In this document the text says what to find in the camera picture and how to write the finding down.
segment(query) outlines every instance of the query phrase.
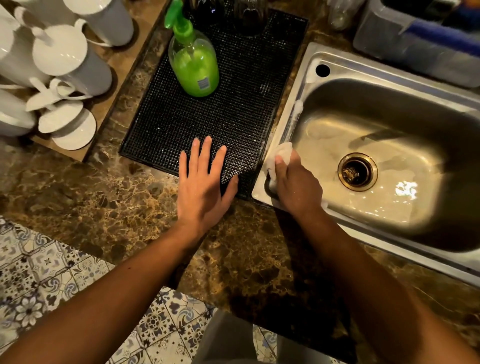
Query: drain strainer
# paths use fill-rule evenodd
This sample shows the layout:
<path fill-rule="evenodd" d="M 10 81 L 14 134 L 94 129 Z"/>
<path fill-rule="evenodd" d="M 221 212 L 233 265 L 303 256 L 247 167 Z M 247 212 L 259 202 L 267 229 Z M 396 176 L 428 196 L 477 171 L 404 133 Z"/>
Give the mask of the drain strainer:
<path fill-rule="evenodd" d="M 352 191 L 366 191 L 377 182 L 377 165 L 366 154 L 350 153 L 338 164 L 338 177 Z"/>

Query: black rubber mat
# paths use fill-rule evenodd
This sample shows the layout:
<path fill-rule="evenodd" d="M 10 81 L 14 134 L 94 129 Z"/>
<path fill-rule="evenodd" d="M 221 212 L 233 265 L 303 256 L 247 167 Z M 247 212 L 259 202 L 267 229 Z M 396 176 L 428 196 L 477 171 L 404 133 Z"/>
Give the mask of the black rubber mat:
<path fill-rule="evenodd" d="M 220 70 L 217 90 L 204 98 L 187 95 L 165 51 L 120 154 L 178 175 L 180 151 L 189 152 L 194 137 L 203 140 L 211 135 L 212 156 L 220 146 L 228 147 L 223 187 L 238 174 L 238 196 L 249 198 L 308 21 L 270 10 L 264 32 L 246 37 L 235 30 L 232 13 L 233 2 L 226 1 L 222 23 L 201 29 L 216 51 Z"/>

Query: gray pants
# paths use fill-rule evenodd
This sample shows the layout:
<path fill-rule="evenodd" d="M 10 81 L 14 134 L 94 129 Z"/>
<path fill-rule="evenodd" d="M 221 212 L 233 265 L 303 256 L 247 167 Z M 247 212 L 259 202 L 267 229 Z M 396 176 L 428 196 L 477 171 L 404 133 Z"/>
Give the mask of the gray pants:
<path fill-rule="evenodd" d="M 257 364 L 252 324 L 218 310 L 210 320 L 192 364 Z M 277 363 L 331 364 L 330 357 L 278 336 Z"/>

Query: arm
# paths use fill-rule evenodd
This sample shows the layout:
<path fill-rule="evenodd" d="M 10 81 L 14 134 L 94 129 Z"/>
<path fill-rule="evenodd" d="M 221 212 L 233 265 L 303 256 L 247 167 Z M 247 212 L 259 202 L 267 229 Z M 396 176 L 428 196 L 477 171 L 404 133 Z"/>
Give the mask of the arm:
<path fill-rule="evenodd" d="M 379 357 L 398 364 L 479 364 L 475 352 L 322 209 L 322 188 L 293 151 L 277 156 L 280 201 L 299 223 Z"/>
<path fill-rule="evenodd" d="M 212 139 L 195 139 L 179 165 L 178 221 L 149 244 L 25 333 L 0 363 L 104 364 L 138 324 L 175 267 L 218 223 L 237 193 L 238 177 L 222 198 L 220 173 L 227 148 L 208 164 Z"/>

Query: marble countertop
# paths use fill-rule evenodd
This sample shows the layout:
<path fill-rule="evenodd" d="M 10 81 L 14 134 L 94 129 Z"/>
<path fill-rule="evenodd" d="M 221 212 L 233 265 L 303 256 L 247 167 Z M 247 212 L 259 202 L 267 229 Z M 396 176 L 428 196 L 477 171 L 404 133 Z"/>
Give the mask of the marble countertop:
<path fill-rule="evenodd" d="M 273 1 L 310 26 L 307 44 L 352 51 L 352 34 L 328 29 L 323 1 Z M 86 163 L 35 144 L 0 140 L 0 214 L 112 263 L 142 249 L 176 219 L 177 178 L 118 155 L 170 32 L 158 27 L 120 91 Z M 367 247 L 480 351 L 480 290 Z M 236 199 L 169 285 L 345 362 L 373 362 L 328 274 L 291 217 Z"/>

